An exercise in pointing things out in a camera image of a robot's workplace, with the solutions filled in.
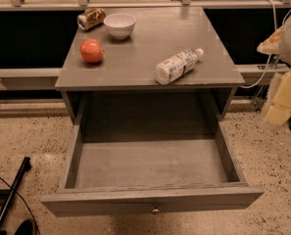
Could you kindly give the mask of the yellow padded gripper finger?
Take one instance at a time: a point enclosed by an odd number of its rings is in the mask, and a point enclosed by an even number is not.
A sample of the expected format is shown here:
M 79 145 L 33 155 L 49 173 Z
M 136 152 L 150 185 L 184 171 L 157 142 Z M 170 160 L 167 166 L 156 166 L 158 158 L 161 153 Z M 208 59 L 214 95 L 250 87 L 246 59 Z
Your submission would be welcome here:
M 266 55 L 278 54 L 282 29 L 283 27 L 278 28 L 269 38 L 261 42 L 257 47 L 257 51 Z
M 270 82 L 262 110 L 263 126 L 282 126 L 291 118 L 291 70 L 276 73 Z

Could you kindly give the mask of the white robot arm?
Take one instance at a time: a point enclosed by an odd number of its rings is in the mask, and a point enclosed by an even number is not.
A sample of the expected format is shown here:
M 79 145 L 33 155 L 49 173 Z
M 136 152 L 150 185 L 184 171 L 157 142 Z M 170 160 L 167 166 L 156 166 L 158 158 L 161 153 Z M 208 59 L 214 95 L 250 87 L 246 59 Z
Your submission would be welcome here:
M 269 38 L 262 42 L 257 51 L 275 54 L 279 60 L 291 67 L 291 15 Z M 285 74 L 276 73 L 270 82 L 267 102 L 263 108 L 263 125 L 276 128 L 291 118 L 291 69 Z

